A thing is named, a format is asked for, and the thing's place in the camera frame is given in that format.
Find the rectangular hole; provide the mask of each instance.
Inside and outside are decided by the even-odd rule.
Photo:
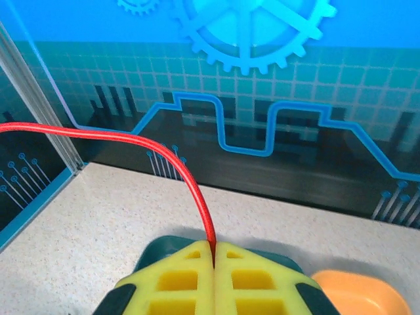
[[[226,254],[226,257],[233,258],[233,259],[235,259],[235,258],[243,258],[241,255],[239,255],[237,253],[234,253],[233,251],[228,251],[227,254]]]
[[[149,306],[148,315],[195,315],[196,302],[187,301],[152,301]]]
[[[264,270],[234,270],[232,284],[234,289],[271,290],[276,288],[271,275]]]
[[[291,315],[282,300],[236,300],[237,315]]]
[[[196,290],[198,274],[196,271],[168,271],[160,276],[158,291]]]
[[[197,259],[200,258],[201,254],[199,251],[193,251],[192,253],[189,253],[185,258],[187,259]]]

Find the gear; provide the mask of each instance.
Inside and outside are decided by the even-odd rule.
[[[160,0],[118,0],[118,5],[133,14],[150,14],[156,9]]]
[[[336,9],[329,4],[329,0],[314,0],[314,5],[308,18],[303,18],[295,12],[297,5],[308,0],[288,1],[292,3],[294,8],[284,5],[279,0],[189,0],[191,7],[187,8],[186,1],[174,1],[175,3],[175,18],[180,21],[181,31],[183,37],[189,37],[193,44],[192,50],[195,53],[203,51],[207,54],[207,62],[214,64],[216,60],[223,63],[223,70],[229,72],[232,66],[237,66],[241,69],[243,75],[249,74],[250,68],[258,68],[262,74],[268,73],[268,65],[277,64],[284,68],[287,66],[286,57],[291,54],[297,56],[304,56],[306,54],[303,44],[309,38],[320,39],[322,32],[318,29],[318,25],[324,17],[334,17]],[[257,11],[268,13],[261,18],[258,23],[256,19],[252,19],[251,15]],[[275,27],[275,25],[266,25],[261,28],[263,31],[257,32],[253,30],[251,21],[255,25],[267,23],[269,19],[278,19],[284,26],[283,29]],[[219,22],[220,28],[215,31],[215,26]],[[273,32],[266,30],[280,30],[276,36],[281,36],[287,31],[296,30],[295,34],[288,39],[286,44],[274,51],[265,52],[258,56],[251,56],[251,51],[255,51],[258,47],[269,45],[267,39],[272,36]],[[227,43],[226,34],[235,37]],[[210,43],[222,43],[223,47],[230,47],[229,52],[226,49],[217,49]]]

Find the blue wavy line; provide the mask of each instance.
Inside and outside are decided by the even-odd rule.
[[[279,101],[270,105],[267,113],[267,127],[266,127],[266,142],[265,147],[261,150],[243,148],[240,146],[230,146],[226,143],[226,133],[224,130],[224,112],[221,100],[211,94],[200,94],[190,92],[173,92],[173,104],[156,102],[148,110],[145,116],[139,121],[136,127],[132,131],[120,131],[123,133],[130,133],[138,135],[152,118],[157,114],[159,110],[172,110],[182,111],[182,100],[195,100],[200,102],[210,102],[215,105],[216,108],[216,121],[217,121],[217,140],[220,147],[227,151],[237,154],[245,154],[249,156],[270,156],[274,151],[274,135],[276,134],[276,120],[277,113],[280,110],[300,110],[303,112],[316,112],[320,114],[318,125],[320,127],[342,129],[352,131],[356,137],[363,143],[363,145],[371,152],[373,157],[382,165],[382,167],[388,172],[388,174],[395,179],[411,180],[414,182],[420,182],[420,174],[401,172],[392,164],[390,159],[382,152],[382,150],[376,145],[376,143],[370,138],[370,136],[362,129],[358,123],[339,121],[331,119],[332,106],[329,104],[314,104],[307,102],[288,102]],[[67,114],[73,118],[72,113],[69,111]],[[77,128],[80,129],[91,129],[91,130],[107,130],[116,131],[112,129],[103,129],[90,126],[82,126],[77,124]]]

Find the teal grid background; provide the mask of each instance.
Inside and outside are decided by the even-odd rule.
[[[5,111],[15,119],[18,117],[21,121],[35,121],[3,69],[0,68],[0,114]],[[5,118],[0,116],[0,122],[4,120]]]
[[[64,111],[26,43],[17,43],[41,87],[66,119]],[[346,110],[345,120],[358,122],[374,140],[390,140],[402,112],[415,113],[399,150],[409,152],[420,137],[420,50],[307,47],[303,58],[290,57],[288,67],[269,67],[247,76],[237,68],[226,73],[222,64],[208,65],[203,54],[186,44],[149,43],[37,43],[52,77],[72,110],[84,124],[93,113],[90,100],[100,106],[94,85],[129,87],[138,111],[146,112],[163,93],[192,91],[236,100],[235,118],[227,124],[264,128],[255,114],[266,108],[255,100],[299,100],[332,104]],[[104,89],[106,98],[111,95]],[[130,116],[128,104],[123,108]],[[183,114],[184,122],[215,121],[205,115]],[[316,130],[278,124],[304,140]]]

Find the yellow foam block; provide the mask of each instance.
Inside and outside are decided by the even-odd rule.
[[[217,243],[216,315],[311,315],[295,287],[299,283],[320,288],[300,272],[230,243]]]
[[[195,243],[120,280],[134,284],[124,315],[214,315],[214,270],[207,241]]]

